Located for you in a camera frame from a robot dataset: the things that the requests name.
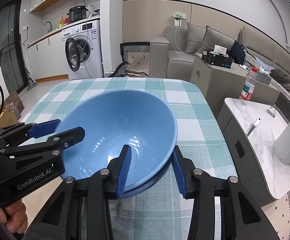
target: cardboard box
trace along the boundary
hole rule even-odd
[[[18,112],[21,113],[24,110],[24,105],[20,100],[16,91],[12,92],[4,101],[4,106],[13,103],[13,105],[17,108]]]
[[[11,105],[6,105],[5,110],[0,115],[0,128],[19,123],[11,109]]]

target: black box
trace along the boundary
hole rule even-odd
[[[225,68],[231,68],[233,62],[233,58],[230,56],[224,57],[220,55],[215,55],[205,49],[203,50],[202,60],[205,61],[207,64]]]

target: blue bowl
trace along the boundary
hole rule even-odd
[[[77,106],[56,128],[60,133],[81,126],[82,142],[64,150],[63,179],[90,177],[132,147],[125,192],[151,179],[170,158],[177,139],[177,122],[167,103],[140,90],[114,90]]]

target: electric cord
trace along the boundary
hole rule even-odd
[[[178,47],[178,45],[176,44],[176,31],[177,31],[177,27],[178,27],[178,26],[176,26],[175,35],[174,35],[175,45],[176,45],[176,47],[177,47],[181,52],[185,53],[185,52],[182,51],[182,50]]]
[[[85,0],[83,0],[83,2],[84,2],[84,5],[86,5],[86,6],[89,8],[89,11],[90,11],[91,15],[93,15],[93,13],[94,13],[94,11],[95,11],[95,6],[94,6],[94,5],[91,5],[91,6],[94,7],[94,10],[91,11],[90,5],[86,4]]]
[[[23,42],[23,45],[26,46],[26,47],[28,46],[28,45],[25,45],[25,42],[26,42],[27,40],[28,40],[28,27],[27,27],[27,39]]]
[[[0,115],[3,112],[4,109],[4,92],[3,92],[3,88],[0,85],[0,93],[1,93],[1,106],[0,106]]]
[[[93,16],[94,11],[95,11],[95,6],[94,6],[94,5],[88,5],[88,4],[86,4],[85,0],[83,0],[83,2],[84,2],[84,5],[86,5],[86,6],[88,7],[88,11],[90,12],[90,15],[86,18],[86,31],[87,31],[87,37],[86,37],[86,42],[85,42],[84,47],[83,47],[83,53],[84,53],[85,46],[86,46],[86,44],[88,43],[88,28],[87,28],[87,21],[88,21],[89,18],[91,18],[91,17]],[[86,68],[86,71],[87,71],[89,77],[92,78],[92,76],[91,76],[90,73],[88,72],[88,69],[87,69],[86,64],[85,64],[84,61],[83,61],[83,63],[84,63],[84,66],[85,66],[85,68]]]

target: washing machine door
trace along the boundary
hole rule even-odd
[[[68,65],[73,72],[79,70],[81,59],[84,57],[83,48],[74,38],[68,38],[65,43],[65,53]]]

